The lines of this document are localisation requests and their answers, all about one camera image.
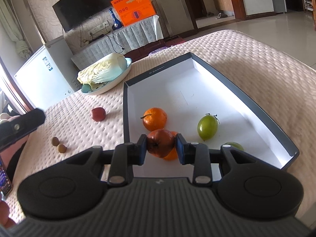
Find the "smooth orange kumquat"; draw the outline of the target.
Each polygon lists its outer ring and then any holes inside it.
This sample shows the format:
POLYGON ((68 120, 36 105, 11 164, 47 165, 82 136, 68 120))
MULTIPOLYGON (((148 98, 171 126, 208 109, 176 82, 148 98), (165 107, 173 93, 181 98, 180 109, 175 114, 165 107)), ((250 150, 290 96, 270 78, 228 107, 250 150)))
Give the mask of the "smooth orange kumquat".
POLYGON ((178 158, 176 152, 176 135, 178 133, 175 131, 171 131, 170 133, 172 134, 173 138, 171 139, 171 142, 169 142, 166 146, 166 155, 165 157, 163 157, 163 159, 166 161, 173 161, 178 158))

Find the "large green jujube fruit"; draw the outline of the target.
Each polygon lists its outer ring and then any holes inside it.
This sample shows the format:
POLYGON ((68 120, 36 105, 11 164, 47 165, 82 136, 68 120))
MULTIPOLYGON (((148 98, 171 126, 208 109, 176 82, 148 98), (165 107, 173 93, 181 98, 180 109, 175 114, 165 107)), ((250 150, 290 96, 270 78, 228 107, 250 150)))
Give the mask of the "large green jujube fruit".
POLYGON ((207 141, 214 137, 217 133, 219 120, 217 115, 207 113, 200 119, 197 125, 197 132, 203 141, 207 141))

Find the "dark red persimmon fruit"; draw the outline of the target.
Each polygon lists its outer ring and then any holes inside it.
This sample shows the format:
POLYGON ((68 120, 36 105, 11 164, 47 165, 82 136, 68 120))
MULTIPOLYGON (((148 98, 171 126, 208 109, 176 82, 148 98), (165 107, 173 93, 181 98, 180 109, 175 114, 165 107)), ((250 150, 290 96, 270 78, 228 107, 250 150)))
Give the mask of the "dark red persimmon fruit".
POLYGON ((147 151, 155 157, 167 157, 175 146, 175 135, 164 129, 154 130, 147 135, 147 151))

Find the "small green jujube fruit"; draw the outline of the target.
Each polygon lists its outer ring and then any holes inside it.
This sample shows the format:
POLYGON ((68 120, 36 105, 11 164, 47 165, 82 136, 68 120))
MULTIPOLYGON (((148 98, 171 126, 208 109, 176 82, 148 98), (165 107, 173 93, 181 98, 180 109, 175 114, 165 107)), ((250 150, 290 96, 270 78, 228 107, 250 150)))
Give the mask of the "small green jujube fruit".
POLYGON ((244 151, 243 146, 237 142, 226 142, 225 145, 230 145, 232 147, 235 147, 238 150, 244 151))

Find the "stemmed orange mandarin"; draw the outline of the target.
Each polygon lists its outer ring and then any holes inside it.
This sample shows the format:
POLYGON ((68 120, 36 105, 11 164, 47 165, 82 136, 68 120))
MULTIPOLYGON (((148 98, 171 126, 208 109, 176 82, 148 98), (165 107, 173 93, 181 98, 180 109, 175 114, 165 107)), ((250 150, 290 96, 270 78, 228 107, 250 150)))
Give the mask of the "stemmed orange mandarin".
POLYGON ((167 118, 166 112, 161 108, 150 108, 141 117, 144 127, 150 132, 163 129, 167 118))

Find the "brown round longan fruit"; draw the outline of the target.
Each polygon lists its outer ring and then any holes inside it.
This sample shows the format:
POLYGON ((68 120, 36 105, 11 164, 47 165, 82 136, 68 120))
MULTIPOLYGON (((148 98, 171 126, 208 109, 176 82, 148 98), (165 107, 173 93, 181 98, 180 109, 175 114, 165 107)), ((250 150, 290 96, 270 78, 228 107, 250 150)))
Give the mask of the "brown round longan fruit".
POLYGON ((58 139, 58 137, 53 137, 52 139, 51 139, 51 144, 54 146, 54 147, 57 147, 59 144, 60 144, 60 141, 59 141, 59 139, 58 139))

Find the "red jujube fruit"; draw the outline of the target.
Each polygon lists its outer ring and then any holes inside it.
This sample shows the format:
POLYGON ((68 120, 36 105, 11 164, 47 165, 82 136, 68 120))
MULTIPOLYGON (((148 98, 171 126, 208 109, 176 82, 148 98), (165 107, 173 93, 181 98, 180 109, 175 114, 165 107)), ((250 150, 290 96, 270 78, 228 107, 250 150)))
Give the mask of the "red jujube fruit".
POLYGON ((91 110, 91 117, 92 117, 92 120, 96 122, 103 121, 106 118, 106 111, 102 107, 94 108, 91 110))

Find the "smartphone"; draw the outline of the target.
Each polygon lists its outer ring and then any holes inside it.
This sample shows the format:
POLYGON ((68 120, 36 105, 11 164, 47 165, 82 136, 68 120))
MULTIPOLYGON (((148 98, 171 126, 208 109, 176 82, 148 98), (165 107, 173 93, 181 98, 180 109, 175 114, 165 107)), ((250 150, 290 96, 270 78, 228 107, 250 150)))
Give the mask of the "smartphone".
POLYGON ((0 159, 0 188, 3 198, 7 198, 12 192, 13 186, 4 168, 3 161, 0 159))

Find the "grey cardboard box tray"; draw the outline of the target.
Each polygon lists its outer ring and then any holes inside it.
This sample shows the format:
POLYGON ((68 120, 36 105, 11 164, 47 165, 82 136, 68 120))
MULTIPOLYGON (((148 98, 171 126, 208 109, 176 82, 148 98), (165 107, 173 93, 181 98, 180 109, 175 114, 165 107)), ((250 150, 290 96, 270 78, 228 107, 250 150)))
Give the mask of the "grey cardboard box tray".
POLYGON ((135 143, 147 133, 141 118, 153 107, 166 112, 166 129, 187 142, 201 142, 198 122, 211 114, 219 120, 216 134, 205 142, 211 149, 237 142, 245 152, 282 170, 299 156, 291 139, 254 100, 193 53, 140 70, 125 82, 125 142, 135 143))

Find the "light blue ceramic plate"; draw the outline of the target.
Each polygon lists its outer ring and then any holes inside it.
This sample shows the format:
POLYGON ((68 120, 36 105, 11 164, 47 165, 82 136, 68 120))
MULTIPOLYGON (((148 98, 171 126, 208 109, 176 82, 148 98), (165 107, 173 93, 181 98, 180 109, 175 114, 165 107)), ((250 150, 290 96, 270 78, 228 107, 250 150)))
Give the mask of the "light blue ceramic plate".
POLYGON ((107 91, 116 87, 120 82, 124 80, 124 78, 129 74, 132 64, 131 58, 125 59, 127 62, 127 69, 125 69, 118 77, 116 77, 112 81, 103 82, 100 84, 95 84, 94 86, 90 86, 88 84, 82 85, 81 92, 85 95, 100 95, 106 93, 107 91))

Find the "napa cabbage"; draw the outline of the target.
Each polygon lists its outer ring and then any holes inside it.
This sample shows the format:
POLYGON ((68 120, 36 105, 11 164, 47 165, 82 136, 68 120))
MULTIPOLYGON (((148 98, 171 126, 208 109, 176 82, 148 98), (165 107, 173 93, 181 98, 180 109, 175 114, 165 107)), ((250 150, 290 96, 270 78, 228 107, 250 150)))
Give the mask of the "napa cabbage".
POLYGON ((78 73, 81 84, 95 85, 114 80, 125 69, 127 62, 124 55, 111 53, 78 73))

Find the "pink quilted table cover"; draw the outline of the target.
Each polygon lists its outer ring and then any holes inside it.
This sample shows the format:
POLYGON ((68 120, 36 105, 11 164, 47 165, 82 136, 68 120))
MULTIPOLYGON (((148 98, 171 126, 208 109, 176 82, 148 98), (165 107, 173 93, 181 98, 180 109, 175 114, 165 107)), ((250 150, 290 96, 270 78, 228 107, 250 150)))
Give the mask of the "pink quilted table cover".
POLYGON ((152 69, 186 53, 193 53, 228 78, 256 102, 285 132, 299 150, 286 169, 304 188, 297 217, 315 204, 315 70, 241 32, 217 31, 162 50, 131 64, 127 77, 98 96, 76 92, 50 107, 46 120, 29 138, 20 155, 7 198, 11 218, 21 221, 23 211, 17 189, 28 176, 92 146, 105 150, 124 143, 124 84, 140 70, 152 69), (91 110, 102 107, 106 118, 92 120, 91 110), (59 153, 53 137, 67 147, 59 153))

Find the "cloth covered tv cabinet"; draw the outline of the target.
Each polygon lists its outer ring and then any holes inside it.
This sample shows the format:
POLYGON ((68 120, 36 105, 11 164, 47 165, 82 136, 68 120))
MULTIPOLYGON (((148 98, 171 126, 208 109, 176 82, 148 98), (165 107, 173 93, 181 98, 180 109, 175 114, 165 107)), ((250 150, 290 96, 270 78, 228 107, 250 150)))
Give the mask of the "cloth covered tv cabinet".
POLYGON ((111 53, 125 55, 160 40, 163 40, 163 33, 159 16, 155 14, 127 27, 111 31, 82 48, 71 60, 78 69, 83 70, 111 53))

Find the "orange gift box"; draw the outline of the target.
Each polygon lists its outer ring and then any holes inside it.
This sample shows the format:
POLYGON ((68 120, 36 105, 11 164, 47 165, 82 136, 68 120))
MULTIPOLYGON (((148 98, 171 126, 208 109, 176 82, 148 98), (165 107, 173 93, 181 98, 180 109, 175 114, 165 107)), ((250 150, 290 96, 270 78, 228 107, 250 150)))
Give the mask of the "orange gift box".
POLYGON ((131 25, 156 14, 151 0, 112 0, 111 5, 124 26, 131 25))

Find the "black flat television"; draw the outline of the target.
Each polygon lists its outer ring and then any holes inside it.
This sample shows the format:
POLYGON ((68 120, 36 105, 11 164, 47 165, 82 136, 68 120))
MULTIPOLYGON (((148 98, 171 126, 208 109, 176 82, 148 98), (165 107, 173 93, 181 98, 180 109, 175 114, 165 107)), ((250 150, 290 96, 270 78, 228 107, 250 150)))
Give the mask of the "black flat television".
POLYGON ((53 10, 65 32, 111 6, 112 0, 59 0, 53 10))

